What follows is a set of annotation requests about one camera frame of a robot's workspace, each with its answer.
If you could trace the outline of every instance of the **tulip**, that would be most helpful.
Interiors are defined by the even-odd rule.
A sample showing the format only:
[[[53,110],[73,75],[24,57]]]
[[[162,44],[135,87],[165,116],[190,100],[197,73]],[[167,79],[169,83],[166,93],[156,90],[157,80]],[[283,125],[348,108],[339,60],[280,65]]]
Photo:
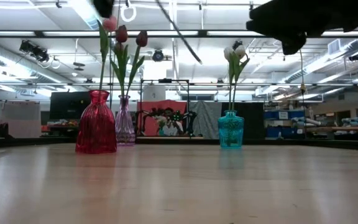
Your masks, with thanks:
[[[122,52],[124,50],[124,46],[122,43],[117,42],[114,46],[114,52]]]
[[[103,28],[108,32],[113,32],[117,29],[117,18],[111,16],[109,19],[103,21]]]
[[[231,47],[226,47],[223,50],[223,53],[224,53],[224,58],[226,58],[226,60],[229,61],[230,60],[230,54],[234,53],[234,50]]]
[[[136,44],[139,47],[146,47],[147,45],[147,31],[141,31],[136,37]]]
[[[235,53],[239,59],[242,59],[246,55],[246,48],[243,45],[240,45],[237,47]]]
[[[125,25],[118,27],[116,31],[116,40],[120,43],[124,43],[128,39],[128,31]]]

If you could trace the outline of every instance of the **table surface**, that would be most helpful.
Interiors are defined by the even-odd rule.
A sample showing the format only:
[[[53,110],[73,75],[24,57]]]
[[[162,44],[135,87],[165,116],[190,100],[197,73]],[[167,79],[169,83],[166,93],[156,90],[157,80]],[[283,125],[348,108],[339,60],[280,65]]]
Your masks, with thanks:
[[[0,149],[0,223],[358,223],[358,151],[74,148]]]

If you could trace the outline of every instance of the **pink vase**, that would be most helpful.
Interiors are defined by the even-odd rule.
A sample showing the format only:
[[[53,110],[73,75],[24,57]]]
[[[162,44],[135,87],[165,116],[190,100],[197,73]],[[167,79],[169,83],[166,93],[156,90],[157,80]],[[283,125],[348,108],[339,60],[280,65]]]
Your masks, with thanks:
[[[106,105],[109,92],[91,90],[89,95],[91,104],[82,114],[75,151],[85,154],[116,152],[114,116]]]
[[[130,96],[119,96],[119,111],[116,116],[117,144],[119,146],[133,146],[135,144],[135,129],[128,109],[129,98]]]

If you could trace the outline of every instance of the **glass vase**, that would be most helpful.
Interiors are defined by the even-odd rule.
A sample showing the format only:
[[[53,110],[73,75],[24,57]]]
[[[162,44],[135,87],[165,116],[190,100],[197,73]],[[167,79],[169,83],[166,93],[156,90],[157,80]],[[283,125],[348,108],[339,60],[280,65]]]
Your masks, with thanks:
[[[219,140],[222,149],[241,149],[244,134],[244,118],[236,116],[237,111],[227,110],[218,119]]]
[[[117,144],[133,146],[135,144],[135,129],[132,116],[128,109],[130,96],[119,96],[119,111],[116,116]]]
[[[85,154],[100,154],[117,151],[114,116],[107,107],[109,92],[91,90],[91,104],[84,110],[75,151]]]

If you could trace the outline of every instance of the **white tulip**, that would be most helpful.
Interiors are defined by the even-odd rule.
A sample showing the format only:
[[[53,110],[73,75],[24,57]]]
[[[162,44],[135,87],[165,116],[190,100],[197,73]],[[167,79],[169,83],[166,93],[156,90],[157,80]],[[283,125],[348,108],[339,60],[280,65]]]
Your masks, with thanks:
[[[243,45],[240,45],[237,47],[235,53],[239,59],[242,59],[246,55],[246,48]]]
[[[230,60],[230,54],[234,53],[234,50],[231,47],[226,47],[223,50],[223,53],[224,53],[224,58],[226,58],[226,60],[229,61]]]

